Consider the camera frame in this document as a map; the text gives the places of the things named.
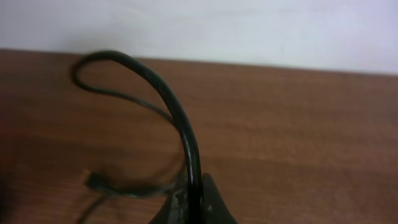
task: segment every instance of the wire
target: wire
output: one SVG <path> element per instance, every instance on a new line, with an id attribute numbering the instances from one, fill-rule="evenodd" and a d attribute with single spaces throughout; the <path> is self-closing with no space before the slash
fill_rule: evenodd
<path id="1" fill-rule="evenodd" d="M 133 72 L 136 72 L 143 79 L 149 82 L 152 87 L 159 93 L 162 97 L 164 103 L 168 107 L 170 111 L 170 115 L 156 106 L 147 103 L 138 98 L 125 95 L 120 92 L 116 92 L 113 90 L 108 90 L 104 88 L 98 88 L 94 86 L 87 85 L 86 83 L 80 80 L 79 71 L 85 65 L 102 60 L 112 60 L 125 67 L 129 68 Z M 198 152 L 197 141 L 195 135 L 193 133 L 192 127 L 189 123 L 187 115 L 182 109 L 180 103 L 178 102 L 177 97 L 173 94 L 171 89 L 167 86 L 167 84 L 161 79 L 156 73 L 154 73 L 149 68 L 145 67 L 143 64 L 134 60 L 130 56 L 123 54 L 121 52 L 116 51 L 101 51 L 93 54 L 89 54 L 86 57 L 83 57 L 79 62 L 74 64 L 71 70 L 71 79 L 72 82 L 78 87 L 91 91 L 93 93 L 99 93 L 103 95 L 115 96 L 118 98 L 122 98 L 125 100 L 129 100 L 131 102 L 137 103 L 141 106 L 144 106 L 152 111 L 155 111 L 165 119 L 167 119 L 170 123 L 172 123 L 180 133 L 180 137 L 182 140 L 182 145 L 185 153 L 185 163 L 187 167 L 187 175 L 188 175 L 188 184 L 187 184 L 187 192 L 188 192 L 188 217 L 190 223 L 200 223 L 201 222 L 201 205 L 203 201 L 203 186 L 201 182 L 201 168 L 200 168 L 200 158 Z M 89 214 L 91 214 L 98 205 L 102 204 L 106 201 L 110 195 L 123 195 L 129 197 L 149 197 L 156 194 L 166 194 L 169 192 L 176 182 L 180 181 L 183 177 L 185 166 L 181 171 L 176 175 L 173 181 L 169 184 L 163 186 L 141 186 L 136 187 L 134 189 L 127 190 L 116 190 L 110 187 L 104 177 L 101 177 L 98 174 L 92 174 L 88 180 L 88 187 L 93 190 L 100 190 L 104 192 L 104 196 L 98 199 L 93 205 L 87 208 L 87 210 L 83 213 L 78 223 L 84 223 Z"/>

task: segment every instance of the wooden surface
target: wooden surface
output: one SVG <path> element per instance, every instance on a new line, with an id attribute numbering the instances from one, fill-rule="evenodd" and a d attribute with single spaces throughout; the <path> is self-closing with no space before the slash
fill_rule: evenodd
<path id="1" fill-rule="evenodd" d="M 96 194 L 89 170 L 167 180 L 177 132 L 132 103 L 68 80 L 79 56 L 0 51 L 0 182 L 4 223 L 74 223 Z M 164 77 L 197 135 L 209 172 L 239 223 L 398 223 L 398 78 L 142 60 Z M 114 63 L 88 82 L 164 108 Z M 108 201 L 89 223 L 147 223 L 164 198 Z"/>

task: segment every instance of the wooden table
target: wooden table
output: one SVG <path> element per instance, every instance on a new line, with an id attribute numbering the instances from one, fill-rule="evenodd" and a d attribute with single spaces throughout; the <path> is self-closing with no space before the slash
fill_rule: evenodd
<path id="1" fill-rule="evenodd" d="M 174 128 L 68 79 L 79 55 L 0 51 L 3 223 L 74 223 L 98 197 L 89 170 L 116 185 L 164 182 L 182 162 Z M 398 78 L 142 60 L 185 108 L 209 172 L 239 223 L 398 223 Z M 163 108 L 111 62 L 91 83 Z M 89 223 L 147 223 L 164 198 L 116 198 Z"/>

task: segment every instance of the tabletop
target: tabletop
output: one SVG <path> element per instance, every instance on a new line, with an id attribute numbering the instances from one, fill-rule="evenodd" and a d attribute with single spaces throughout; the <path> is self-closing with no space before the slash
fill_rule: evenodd
<path id="1" fill-rule="evenodd" d="M 0 50 L 3 223 L 75 223 L 97 193 L 168 181 L 183 162 L 173 126 L 138 105 L 88 93 L 68 71 L 81 55 Z M 398 223 L 398 78 L 139 59 L 169 84 L 197 136 L 201 166 L 238 223 Z M 166 109 L 113 62 L 87 82 Z M 89 223 L 148 223 L 163 197 L 107 201 Z"/>

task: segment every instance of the wood grain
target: wood grain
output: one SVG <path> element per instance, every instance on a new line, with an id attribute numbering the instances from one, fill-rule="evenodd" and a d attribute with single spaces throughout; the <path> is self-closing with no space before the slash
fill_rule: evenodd
<path id="1" fill-rule="evenodd" d="M 73 223 L 97 197 L 83 185 L 88 170 L 121 185 L 163 182 L 182 161 L 162 118 L 70 83 L 79 57 L 0 51 L 4 223 Z M 398 78 L 141 61 L 180 99 L 203 172 L 239 223 L 398 223 Z M 115 63 L 92 65 L 85 79 L 165 108 Z M 163 201 L 110 200 L 90 223 L 147 223 Z"/>

